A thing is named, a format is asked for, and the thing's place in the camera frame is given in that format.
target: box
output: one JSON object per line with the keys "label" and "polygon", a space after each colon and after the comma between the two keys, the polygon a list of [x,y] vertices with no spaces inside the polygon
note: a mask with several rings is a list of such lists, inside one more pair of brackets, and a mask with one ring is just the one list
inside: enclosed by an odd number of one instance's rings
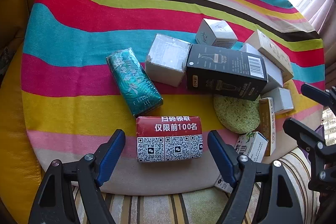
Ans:
{"label": "box", "polygon": [[195,40],[198,44],[231,48],[237,42],[237,36],[226,21],[204,18]]}
{"label": "box", "polygon": [[275,114],[281,114],[294,109],[290,90],[276,88],[261,96],[262,98],[272,97]]}
{"label": "box", "polygon": [[186,65],[190,90],[254,101],[267,84],[261,56],[221,47],[193,44]]}
{"label": "box", "polygon": [[145,71],[152,81],[178,86],[185,73],[189,42],[156,34],[145,61]]}
{"label": "box", "polygon": [[138,117],[136,136],[139,162],[189,160],[202,156],[199,117]]}
{"label": "box", "polygon": [[265,156],[271,156],[276,146],[275,114],[271,97],[259,100],[259,114],[260,125],[257,130],[268,140]]}
{"label": "box", "polygon": [[[246,155],[254,162],[261,162],[265,154],[268,141],[259,132],[246,133],[240,135],[235,149],[239,155]],[[220,175],[215,183],[215,187],[224,192],[231,193],[233,188],[227,182],[223,181]]]}
{"label": "box", "polygon": [[281,70],[275,64],[273,64],[268,58],[266,58],[263,54],[258,52],[248,43],[244,43],[243,47],[240,50],[242,52],[260,55],[264,58],[268,82],[261,93],[266,93],[277,87],[283,87]]}
{"label": "box", "polygon": [[106,62],[133,116],[141,116],[163,104],[131,48],[112,53]]}
{"label": "box", "polygon": [[284,83],[294,77],[288,55],[261,31],[256,30],[246,43],[256,48],[281,70]]}

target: colorful striped fabric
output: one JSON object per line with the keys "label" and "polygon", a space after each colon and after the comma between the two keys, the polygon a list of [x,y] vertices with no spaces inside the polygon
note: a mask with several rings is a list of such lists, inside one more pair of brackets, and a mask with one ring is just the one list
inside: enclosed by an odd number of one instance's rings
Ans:
{"label": "colorful striped fabric", "polygon": [[[28,136],[42,167],[55,158],[78,160],[121,128],[126,147],[103,190],[149,195],[212,186],[219,173],[206,143],[199,160],[158,165],[155,170],[137,163],[135,119],[105,64],[108,54],[127,47],[144,62],[156,33],[194,43],[202,18],[226,20],[240,41],[236,48],[260,29],[290,57],[294,79],[286,87],[295,109],[277,116],[278,134],[288,116],[318,126],[322,108],[302,96],[300,87],[309,82],[324,88],[322,40],[287,0],[35,0],[21,87]],[[226,142],[235,143],[237,135],[220,124],[211,95],[193,94],[185,81],[178,88],[155,85],[164,105],[152,115],[199,116],[204,139],[218,129]]]}

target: black box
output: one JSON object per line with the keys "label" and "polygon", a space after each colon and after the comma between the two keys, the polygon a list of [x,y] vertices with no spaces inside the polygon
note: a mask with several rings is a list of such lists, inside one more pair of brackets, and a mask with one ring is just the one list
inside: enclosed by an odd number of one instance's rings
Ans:
{"label": "black box", "polygon": [[222,47],[193,44],[186,64],[187,86],[254,101],[267,84],[261,56]]}

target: sponge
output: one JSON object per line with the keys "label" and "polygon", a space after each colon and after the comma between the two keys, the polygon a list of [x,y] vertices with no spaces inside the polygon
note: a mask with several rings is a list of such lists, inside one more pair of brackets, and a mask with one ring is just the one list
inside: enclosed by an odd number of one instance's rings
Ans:
{"label": "sponge", "polygon": [[248,101],[214,95],[213,106],[216,115],[223,126],[238,134],[255,130],[260,124],[259,99]]}

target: red and white package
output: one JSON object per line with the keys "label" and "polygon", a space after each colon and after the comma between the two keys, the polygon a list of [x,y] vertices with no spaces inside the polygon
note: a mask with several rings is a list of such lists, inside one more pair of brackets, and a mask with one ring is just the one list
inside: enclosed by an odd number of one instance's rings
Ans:
{"label": "red and white package", "polygon": [[203,152],[201,119],[196,116],[138,117],[139,162],[188,160]]}

